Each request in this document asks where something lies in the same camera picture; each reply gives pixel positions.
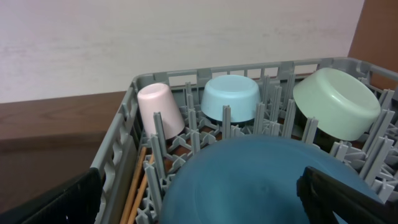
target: black object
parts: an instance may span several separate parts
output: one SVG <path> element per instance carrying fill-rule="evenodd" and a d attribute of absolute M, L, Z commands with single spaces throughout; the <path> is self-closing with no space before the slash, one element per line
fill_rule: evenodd
<path fill-rule="evenodd" d="M 0 223 L 94 223 L 100 209 L 102 181 L 97 168 L 0 215 Z"/>
<path fill-rule="evenodd" d="M 348 187 L 313 167 L 306 167 L 297 181 L 297 196 L 311 224 L 398 223 L 396 211 Z"/>

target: brown wooden surface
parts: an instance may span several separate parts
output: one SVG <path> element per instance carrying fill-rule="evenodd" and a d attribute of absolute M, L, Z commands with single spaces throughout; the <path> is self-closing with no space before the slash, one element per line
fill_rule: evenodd
<path fill-rule="evenodd" d="M 365 0 L 348 56 L 398 72 L 398 1 Z M 394 90 L 397 82 L 375 74 L 372 85 Z"/>
<path fill-rule="evenodd" d="M 124 94 L 0 104 L 0 139 L 106 131 Z"/>
<path fill-rule="evenodd" d="M 0 104 L 0 213 L 86 171 L 123 96 Z"/>

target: white wall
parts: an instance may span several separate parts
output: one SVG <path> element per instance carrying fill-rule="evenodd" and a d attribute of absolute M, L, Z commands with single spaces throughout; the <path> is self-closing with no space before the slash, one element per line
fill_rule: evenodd
<path fill-rule="evenodd" d="M 347 56 L 363 0 L 0 0 L 0 103 L 134 75 Z"/>

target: pink cup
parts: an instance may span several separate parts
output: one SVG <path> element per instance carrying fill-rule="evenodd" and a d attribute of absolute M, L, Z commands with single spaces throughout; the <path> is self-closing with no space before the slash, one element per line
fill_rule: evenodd
<path fill-rule="evenodd" d="M 184 129 L 184 120 L 174 100 L 170 87 L 163 83 L 145 86 L 138 92 L 138 105 L 147 136 L 156 134 L 154 113 L 162 115 L 166 139 L 178 135 Z"/>

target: plastic bowl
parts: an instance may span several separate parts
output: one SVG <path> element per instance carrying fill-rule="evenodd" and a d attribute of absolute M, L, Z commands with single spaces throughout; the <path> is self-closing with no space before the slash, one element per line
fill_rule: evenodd
<path fill-rule="evenodd" d="M 241 75 L 223 75 L 206 83 L 201 110 L 209 118 L 223 120 L 223 106 L 231 108 L 231 122 L 253 119 L 260 102 L 258 84 Z"/>
<path fill-rule="evenodd" d="M 296 190 L 306 166 L 380 202 L 353 169 L 315 146 L 250 135 L 191 158 L 165 194 L 159 223 L 309 223 Z"/>
<path fill-rule="evenodd" d="M 298 83 L 293 96 L 306 117 L 319 120 L 322 131 L 346 141 L 359 139 L 381 110 L 363 83 L 333 68 L 319 69 Z"/>

